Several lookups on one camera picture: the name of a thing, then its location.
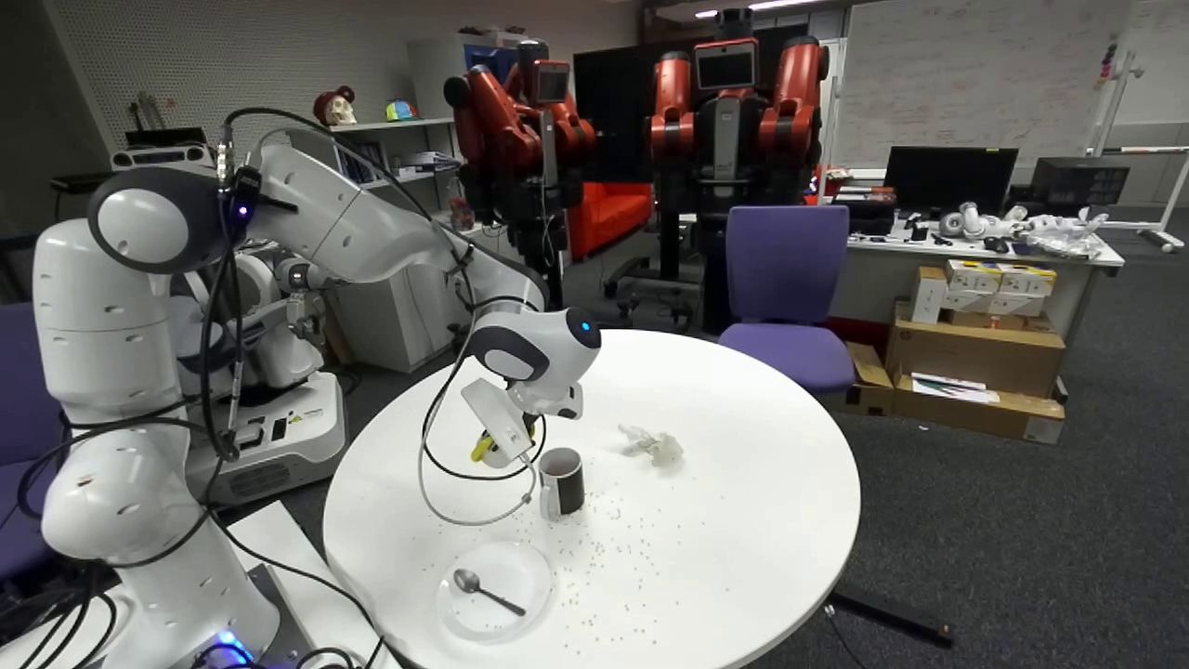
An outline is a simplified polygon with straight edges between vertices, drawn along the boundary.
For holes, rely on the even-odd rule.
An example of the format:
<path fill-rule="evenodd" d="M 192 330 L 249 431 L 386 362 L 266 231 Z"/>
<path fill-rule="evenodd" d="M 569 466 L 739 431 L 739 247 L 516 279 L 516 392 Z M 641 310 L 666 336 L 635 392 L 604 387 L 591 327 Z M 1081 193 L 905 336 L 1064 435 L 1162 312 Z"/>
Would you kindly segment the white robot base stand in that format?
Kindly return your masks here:
<path fill-rule="evenodd" d="M 204 524 L 179 554 L 129 565 L 61 617 L 0 646 L 0 669 L 204 669 L 207 652 L 240 665 L 273 652 L 330 646 L 363 669 L 407 669 L 402 652 L 340 585 L 308 535 L 273 501 L 233 524 Z"/>

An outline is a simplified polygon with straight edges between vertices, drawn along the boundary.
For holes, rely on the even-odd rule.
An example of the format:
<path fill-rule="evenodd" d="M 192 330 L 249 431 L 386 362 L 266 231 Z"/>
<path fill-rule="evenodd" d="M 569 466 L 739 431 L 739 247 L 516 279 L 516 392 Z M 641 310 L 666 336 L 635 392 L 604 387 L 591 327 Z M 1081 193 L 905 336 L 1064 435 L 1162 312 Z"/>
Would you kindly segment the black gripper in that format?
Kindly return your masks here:
<path fill-rule="evenodd" d="M 501 387 L 476 380 L 461 392 L 461 398 L 476 411 L 479 431 L 492 431 L 497 442 L 497 460 L 492 460 L 492 470 L 505 470 L 532 450 L 529 415 Z"/>

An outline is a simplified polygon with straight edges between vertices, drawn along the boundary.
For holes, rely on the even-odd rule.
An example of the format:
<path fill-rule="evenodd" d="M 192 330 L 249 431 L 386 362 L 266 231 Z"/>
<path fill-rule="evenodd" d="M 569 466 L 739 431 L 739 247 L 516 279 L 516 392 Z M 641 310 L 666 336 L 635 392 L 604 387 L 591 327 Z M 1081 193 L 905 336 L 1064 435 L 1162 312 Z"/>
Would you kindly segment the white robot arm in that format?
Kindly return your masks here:
<path fill-rule="evenodd" d="M 214 387 L 184 364 L 171 320 L 171 281 L 242 243 L 277 243 L 340 281 L 445 260 L 474 291 L 466 353 L 487 367 L 469 398 L 505 460 L 529 450 L 536 415 L 585 405 L 579 380 L 604 351 L 599 323 L 554 310 L 529 269 L 294 144 L 266 144 L 226 175 L 106 177 L 85 214 L 33 247 L 43 370 L 74 431 L 43 535 L 71 560 L 107 565 L 129 597 L 101 669 L 185 669 L 223 641 L 268 652 L 279 632 L 279 611 L 189 486 L 189 405 Z"/>

